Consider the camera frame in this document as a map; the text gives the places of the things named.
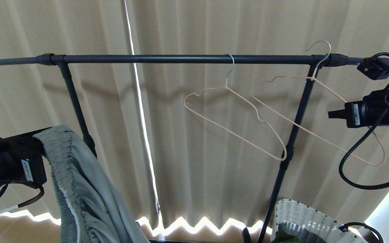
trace curtain fold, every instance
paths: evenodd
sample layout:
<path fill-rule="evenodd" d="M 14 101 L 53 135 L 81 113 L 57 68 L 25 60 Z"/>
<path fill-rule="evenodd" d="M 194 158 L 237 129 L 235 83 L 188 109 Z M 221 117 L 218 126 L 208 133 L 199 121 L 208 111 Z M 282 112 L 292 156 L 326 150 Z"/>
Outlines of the curtain fold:
<path fill-rule="evenodd" d="M 0 58 L 55 54 L 130 54 L 124 2 L 0 1 Z M 158 209 L 136 93 L 132 64 L 70 64 L 99 163 L 121 192 L 133 216 L 154 227 Z M 0 66 L 0 137 L 64 124 L 81 135 L 57 67 Z M 28 207 L 59 218 L 48 173 L 44 199 Z M 36 192 L 9 186 L 0 209 Z"/>
<path fill-rule="evenodd" d="M 317 40 L 329 40 L 333 53 L 368 57 L 389 51 L 389 3 L 369 1 L 128 1 L 135 54 L 307 54 Z M 316 45 L 308 54 L 324 54 Z M 192 226 L 207 217 L 217 227 L 228 218 L 247 225 L 262 220 L 279 162 L 224 129 L 190 113 L 186 95 L 224 86 L 231 65 L 138 64 L 142 99 L 156 173 L 164 227 L 178 217 Z M 229 86 L 294 119 L 304 80 L 262 82 L 276 75 L 307 75 L 301 65 L 236 65 Z M 372 81 L 354 66 L 323 68 L 319 79 L 347 100 L 360 100 L 385 81 Z M 249 104 L 225 90 L 207 90 L 187 101 L 195 111 L 280 156 L 272 131 L 256 120 Z M 365 129 L 347 129 L 328 120 L 327 111 L 343 103 L 315 85 L 303 125 L 344 148 Z M 259 107 L 261 117 L 287 142 L 292 125 Z M 389 128 L 378 128 L 389 153 Z M 358 151 L 364 158 L 382 157 L 373 138 Z M 344 155 L 300 131 L 295 156 L 280 197 L 299 200 L 340 220 L 364 221 L 384 197 L 353 189 L 338 175 Z M 389 161 L 372 168 L 350 158 L 345 173 L 360 183 L 389 180 Z"/>

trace beige floor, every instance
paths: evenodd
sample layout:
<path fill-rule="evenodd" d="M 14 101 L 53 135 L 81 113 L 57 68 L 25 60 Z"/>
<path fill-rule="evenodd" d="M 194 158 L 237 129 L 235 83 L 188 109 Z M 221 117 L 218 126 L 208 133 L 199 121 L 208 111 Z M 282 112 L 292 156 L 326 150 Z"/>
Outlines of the beige floor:
<path fill-rule="evenodd" d="M 151 236 L 146 227 L 142 229 L 149 239 L 155 238 Z M 60 226 L 50 220 L 35 222 L 27 216 L 17 218 L 0 217 L 0 243 L 58 243 L 59 234 Z M 256 239 L 257 236 L 258 232 L 253 233 L 252 239 Z M 268 238 L 266 237 L 265 243 L 269 243 Z M 176 230 L 166 236 L 166 240 L 239 243 L 242 242 L 242 237 L 241 230 L 235 227 L 230 227 L 227 233 L 221 236 L 204 227 L 197 234 L 190 234 L 185 229 Z"/>

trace green cloth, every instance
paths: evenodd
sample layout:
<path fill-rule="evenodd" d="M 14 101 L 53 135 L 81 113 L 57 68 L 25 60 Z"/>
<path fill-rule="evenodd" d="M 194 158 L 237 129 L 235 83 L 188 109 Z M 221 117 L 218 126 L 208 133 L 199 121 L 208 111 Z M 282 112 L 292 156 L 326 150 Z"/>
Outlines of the green cloth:
<path fill-rule="evenodd" d="M 271 243 L 300 243 L 300 240 L 298 240 L 298 237 L 284 231 L 278 231 L 275 239 Z"/>

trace basket handle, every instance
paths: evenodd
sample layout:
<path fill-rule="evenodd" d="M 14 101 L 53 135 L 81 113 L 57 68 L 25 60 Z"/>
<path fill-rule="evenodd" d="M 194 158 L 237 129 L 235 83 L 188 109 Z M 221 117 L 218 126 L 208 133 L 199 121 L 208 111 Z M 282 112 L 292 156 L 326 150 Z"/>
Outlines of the basket handle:
<path fill-rule="evenodd" d="M 349 222 L 349 223 L 343 224 L 343 225 L 340 226 L 338 229 L 340 229 L 340 230 L 343 231 L 343 232 L 347 232 L 347 231 L 349 231 L 349 230 L 348 230 L 348 227 L 349 227 L 349 226 L 352 226 L 352 225 L 363 226 L 363 227 L 366 228 L 366 229 L 370 229 L 370 230 L 378 237 L 379 242 L 380 242 L 380 243 L 384 243 L 381 234 L 380 234 L 376 229 L 374 229 L 373 227 L 368 226 L 368 225 L 365 224 L 365 223 Z"/>

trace hanger hook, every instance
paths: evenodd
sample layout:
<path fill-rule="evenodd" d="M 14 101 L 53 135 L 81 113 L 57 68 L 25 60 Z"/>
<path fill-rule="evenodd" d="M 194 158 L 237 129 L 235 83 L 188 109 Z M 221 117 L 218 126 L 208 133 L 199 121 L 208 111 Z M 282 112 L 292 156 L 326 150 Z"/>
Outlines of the hanger hook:
<path fill-rule="evenodd" d="M 229 77 L 229 74 L 233 71 L 233 68 L 235 67 L 235 60 L 233 59 L 233 56 L 231 54 L 226 54 L 226 55 L 228 55 L 228 56 L 230 56 L 230 58 L 232 58 L 232 68 L 229 70 L 229 72 L 227 72 L 225 88 L 227 88 L 227 79 Z"/>
<path fill-rule="evenodd" d="M 319 65 L 320 65 L 323 61 L 325 61 L 325 60 L 329 57 L 329 55 L 331 54 L 331 44 L 330 44 L 328 41 L 326 41 L 326 40 L 319 40 L 319 41 L 316 41 L 316 42 L 313 43 L 313 45 L 310 46 L 310 48 L 307 49 L 306 51 L 310 51 L 310 49 L 312 49 L 312 47 L 315 46 L 317 43 L 327 43 L 327 44 L 328 44 L 328 47 L 329 47 L 329 50 L 328 50 L 328 54 L 324 57 L 324 59 L 322 59 L 320 62 L 318 62 L 318 64 L 317 64 L 316 67 L 315 67 L 315 70 L 317 70 L 318 67 L 319 67 Z"/>

